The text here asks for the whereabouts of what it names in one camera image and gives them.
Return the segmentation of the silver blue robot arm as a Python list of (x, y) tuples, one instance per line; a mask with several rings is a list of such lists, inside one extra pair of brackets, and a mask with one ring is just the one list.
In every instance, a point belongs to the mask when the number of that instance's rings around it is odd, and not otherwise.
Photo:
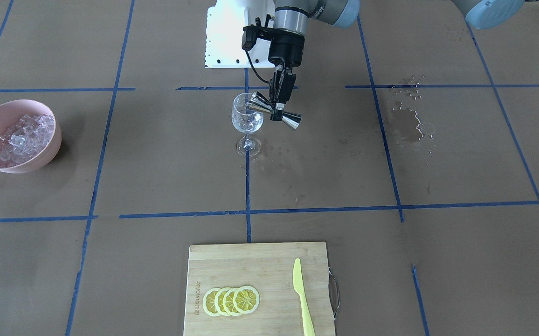
[[(453, 0), (451, 2), (471, 27), (493, 28), (518, 12), (523, 0)], [(320, 21), (348, 28), (359, 15), (359, 0), (276, 0), (268, 60), (275, 67), (270, 81), (269, 101), (283, 112), (290, 100), (296, 76), (293, 68), (302, 63), (307, 24)]]

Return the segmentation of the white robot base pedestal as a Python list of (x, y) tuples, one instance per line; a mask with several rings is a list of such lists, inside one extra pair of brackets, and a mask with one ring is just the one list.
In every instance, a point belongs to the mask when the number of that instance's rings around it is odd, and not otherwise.
[(265, 22), (268, 14), (273, 15), (273, 0), (217, 0), (207, 10), (206, 48), (204, 66), (210, 69), (273, 68), (268, 61), (270, 42), (258, 40), (249, 51), (249, 62), (242, 49), (245, 26), (253, 25), (255, 19)]

